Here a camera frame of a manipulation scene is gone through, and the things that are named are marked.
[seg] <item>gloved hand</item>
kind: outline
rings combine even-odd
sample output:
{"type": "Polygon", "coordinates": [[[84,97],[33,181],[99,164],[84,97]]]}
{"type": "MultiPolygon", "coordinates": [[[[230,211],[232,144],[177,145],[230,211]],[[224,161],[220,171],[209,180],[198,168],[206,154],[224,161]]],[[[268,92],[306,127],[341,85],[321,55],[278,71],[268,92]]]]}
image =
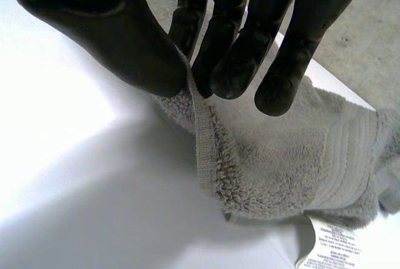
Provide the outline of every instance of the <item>gloved hand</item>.
{"type": "MultiPolygon", "coordinates": [[[[250,0],[248,17],[239,28],[247,0],[214,0],[215,6],[192,73],[201,95],[224,99],[242,95],[268,53],[292,0],[250,0]]],[[[325,31],[351,0],[296,0],[279,53],[255,96],[270,116],[287,112],[306,68],[325,31]]],[[[178,0],[169,32],[191,57],[206,12],[207,0],[178,0]]]]}
{"type": "Polygon", "coordinates": [[[171,97],[186,84],[186,65],[146,0],[17,1],[137,88],[171,97]]]}

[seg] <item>terry cloth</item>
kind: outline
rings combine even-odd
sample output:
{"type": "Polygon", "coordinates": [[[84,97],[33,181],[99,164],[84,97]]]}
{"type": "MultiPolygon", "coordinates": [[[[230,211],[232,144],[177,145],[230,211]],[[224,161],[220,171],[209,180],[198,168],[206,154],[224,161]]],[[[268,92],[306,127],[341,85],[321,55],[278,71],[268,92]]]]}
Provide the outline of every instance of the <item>terry cloth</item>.
{"type": "MultiPolygon", "coordinates": [[[[176,0],[148,3],[167,30],[176,0]]],[[[399,171],[399,116],[352,104],[313,87],[309,78],[303,79],[284,116],[260,113],[254,94],[277,50],[274,45],[238,99],[202,99],[189,64],[187,90],[174,98],[155,97],[170,117],[196,135],[200,188],[223,212],[238,218],[273,220],[309,213],[352,228],[368,224],[377,214],[378,194],[394,197],[385,176],[399,171]]]]}

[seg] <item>white table surface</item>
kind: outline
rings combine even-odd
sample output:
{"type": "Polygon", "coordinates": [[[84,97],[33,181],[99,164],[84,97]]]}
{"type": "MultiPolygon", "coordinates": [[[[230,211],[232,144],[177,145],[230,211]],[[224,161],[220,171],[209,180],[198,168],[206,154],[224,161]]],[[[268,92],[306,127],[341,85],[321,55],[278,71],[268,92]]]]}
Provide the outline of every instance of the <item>white table surface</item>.
{"type": "MultiPolygon", "coordinates": [[[[15,0],[0,9],[1,269],[292,268],[312,248],[306,218],[226,223],[198,190],[193,138],[148,95],[15,0]]],[[[359,232],[363,268],[396,266],[399,227],[380,215],[359,232]]]]}

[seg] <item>towel label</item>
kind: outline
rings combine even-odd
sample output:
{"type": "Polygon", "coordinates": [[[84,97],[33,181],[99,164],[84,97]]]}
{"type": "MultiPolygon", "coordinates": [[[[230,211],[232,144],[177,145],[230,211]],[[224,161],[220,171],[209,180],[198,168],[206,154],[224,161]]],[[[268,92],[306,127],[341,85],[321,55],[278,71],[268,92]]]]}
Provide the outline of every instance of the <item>towel label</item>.
{"type": "Polygon", "coordinates": [[[310,217],[310,220],[315,231],[315,245],[297,262],[296,269],[358,268],[361,249],[357,235],[317,218],[310,217]]]}

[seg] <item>gray floor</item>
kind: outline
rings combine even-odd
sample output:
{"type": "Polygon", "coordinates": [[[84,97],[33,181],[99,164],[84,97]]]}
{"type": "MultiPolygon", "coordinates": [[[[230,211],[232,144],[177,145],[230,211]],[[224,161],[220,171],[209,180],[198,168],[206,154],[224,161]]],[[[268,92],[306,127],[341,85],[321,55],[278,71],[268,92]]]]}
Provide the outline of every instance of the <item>gray floor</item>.
{"type": "Polygon", "coordinates": [[[399,18],[400,0],[353,0],[314,59],[373,107],[400,109],[399,18]]]}

